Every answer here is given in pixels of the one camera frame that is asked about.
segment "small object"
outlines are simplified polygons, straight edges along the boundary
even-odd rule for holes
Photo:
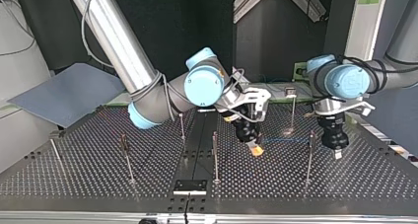
[[[411,161],[411,162],[418,162],[418,158],[417,158],[417,157],[415,157],[414,155],[409,155],[408,159],[409,159],[409,161]]]
[[[128,144],[128,139],[125,133],[120,134],[120,148],[122,149],[122,152],[125,156],[126,159],[126,164],[128,166],[128,170],[129,170],[129,176],[130,176],[130,183],[132,185],[134,185],[135,179],[133,177],[133,172],[132,172],[132,166],[129,160],[129,144]]]
[[[206,180],[177,180],[174,195],[206,195]]]
[[[178,116],[180,117],[180,124],[181,124],[181,139],[185,140],[184,123],[183,123],[183,120],[182,120],[183,119],[182,113],[180,113]]]
[[[251,151],[251,154],[254,157],[259,157],[264,153],[264,149],[259,145],[259,143],[256,140],[252,140],[248,142],[246,145],[248,146],[249,151]]]
[[[296,107],[296,98],[298,97],[295,88],[285,88],[285,97],[293,99],[292,102],[292,117],[290,120],[290,128],[288,128],[284,133],[285,135],[290,135],[294,131],[294,122],[295,122],[295,107]]]
[[[53,140],[53,138],[50,138],[49,141],[52,144],[53,151],[55,152],[56,157],[58,158],[59,161],[61,161],[61,156],[59,156],[58,149],[56,149],[55,141]]]
[[[334,157],[335,157],[335,160],[341,159],[342,158],[342,149],[334,150]]]
[[[216,109],[199,109],[198,112],[215,112]]]
[[[219,180],[219,172],[218,172],[218,134],[213,132],[212,136],[212,145],[213,145],[213,157],[215,158],[215,181],[213,181],[216,185],[219,184],[221,181]]]

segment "vertical metal rod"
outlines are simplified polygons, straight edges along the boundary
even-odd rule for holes
[[[180,113],[178,116],[180,117],[180,124],[181,124],[181,139],[184,140],[185,139],[185,135],[184,135],[183,114]]]
[[[131,167],[131,164],[130,164],[130,160],[129,160],[129,155],[128,154],[126,154],[126,163],[128,164],[129,174],[130,174],[130,177],[131,177],[131,182],[133,184],[135,184],[135,178],[133,177],[132,167]]]
[[[314,131],[311,130],[311,134],[310,134],[310,141],[309,141],[309,145],[310,145],[310,158],[308,160],[308,171],[307,171],[307,180],[306,180],[306,187],[308,187],[308,185],[310,184],[311,181],[311,166],[312,166],[312,161],[313,161],[313,153],[314,153],[314,148],[315,148],[315,135],[314,135]]]
[[[61,156],[59,156],[58,149],[56,149],[55,141],[53,140],[53,138],[49,139],[49,141],[52,144],[53,151],[55,152],[56,157],[58,158],[59,161],[61,161]]]
[[[218,173],[218,134],[213,132],[212,136],[212,145],[213,145],[213,157],[215,158],[215,184],[220,182],[219,180],[219,173]]]
[[[129,159],[129,144],[128,144],[128,138],[127,138],[126,133],[120,134],[120,148],[122,149],[122,154],[125,156],[126,165],[128,166],[128,170],[129,170],[130,182],[133,185],[136,182],[135,182],[135,178],[133,177],[132,165]]]
[[[292,130],[293,130],[293,125],[295,121],[295,107],[296,107],[296,97],[293,98],[293,102],[292,102],[292,119],[290,122],[290,127]]]

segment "black cable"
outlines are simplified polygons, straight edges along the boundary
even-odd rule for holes
[[[418,70],[418,67],[413,67],[413,68],[408,68],[408,69],[399,69],[399,70],[387,70],[385,68],[384,69],[379,69],[379,68],[374,68],[374,67],[370,66],[367,62],[365,62],[365,61],[363,61],[359,58],[356,58],[356,57],[347,57],[347,58],[354,59],[354,60],[357,60],[359,62],[362,62],[362,63],[368,65],[370,70],[373,70],[373,71],[376,71],[376,72],[381,72],[381,73],[410,73],[410,72],[414,72],[414,71]],[[408,65],[408,62],[402,62],[402,61],[398,61],[398,62],[400,64],[406,63],[406,65]]]
[[[34,44],[35,44],[35,39],[33,39],[31,44],[28,45],[26,48],[23,48],[23,49],[20,49],[20,50],[17,50],[17,51],[13,51],[13,52],[1,53],[0,56],[7,56],[7,55],[12,55],[12,54],[22,53],[22,52],[30,49]]]
[[[386,56],[388,59],[390,59],[391,61],[398,63],[398,64],[404,64],[404,65],[418,65],[418,62],[405,62],[399,59],[395,59],[392,56],[388,55],[387,53],[384,55]]]
[[[319,84],[317,83],[317,76],[319,75],[319,72],[326,66],[326,65],[329,65],[330,63],[333,63],[333,62],[336,62],[337,60],[336,59],[332,59],[332,60],[329,60],[328,62],[325,62],[324,64],[322,64],[322,65],[320,65],[317,69],[316,69],[316,71],[315,71],[315,73],[314,73],[314,75],[313,75],[313,86],[314,86],[314,88],[323,96],[323,97],[329,97],[330,95],[329,94],[327,94],[327,93],[325,93],[323,90],[322,90],[322,88],[319,86]]]
[[[372,92],[368,92],[368,94],[375,94],[376,92],[378,92],[381,89],[381,80],[379,79],[378,74],[376,73],[374,67],[370,66],[370,64],[368,64],[367,62],[356,58],[356,57],[347,57],[342,55],[343,59],[346,59],[352,63],[354,63],[355,65],[364,68],[364,69],[369,69],[369,71],[373,74],[373,77],[375,77],[375,81],[376,81],[376,87]]]
[[[187,208],[188,208],[188,203],[189,203],[189,201],[190,201],[190,194],[188,195],[188,197],[187,197],[187,202],[186,202],[186,204],[185,204],[185,208],[184,208],[184,214],[183,214],[183,216],[184,216],[184,223],[185,224],[188,224],[188,218],[187,218]]]
[[[382,70],[384,70],[384,71],[386,71],[386,66],[384,65],[384,63],[383,62],[381,62],[380,60],[378,60],[378,59],[375,59],[375,62],[381,67],[381,69]],[[383,90],[383,88],[386,86],[386,83],[387,83],[387,73],[384,73],[383,74],[383,82],[382,82],[382,86],[379,88],[379,91],[380,90]]]

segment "gray panel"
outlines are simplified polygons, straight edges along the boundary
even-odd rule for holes
[[[407,3],[408,0],[386,0],[374,58],[383,58]],[[417,94],[418,88],[412,88],[371,95],[368,102],[376,109],[364,117],[364,120],[413,154],[418,154]]]
[[[373,58],[382,59],[409,0],[386,0]]]
[[[68,127],[123,92],[120,80],[76,63],[48,81],[9,100],[48,121]]]
[[[418,154],[418,87],[388,90],[370,96],[376,107],[364,120],[412,154]]]

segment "background wall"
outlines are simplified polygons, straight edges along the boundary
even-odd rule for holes
[[[35,44],[13,55],[3,53],[26,48],[32,39],[7,15],[0,3],[0,172],[47,141],[56,126],[7,103],[24,91],[44,82],[49,72]],[[8,5],[25,26],[22,11]]]
[[[408,0],[386,0],[374,58],[382,58],[402,17]],[[389,90],[368,102],[376,109],[365,120],[409,152],[418,154],[418,87]]]
[[[185,60],[204,46],[213,48],[227,71],[232,68],[234,0],[116,1],[154,67],[168,79],[186,72]],[[59,72],[74,62],[101,68],[82,45],[81,16],[72,0],[21,2],[50,69]],[[87,39],[105,59],[90,30]]]

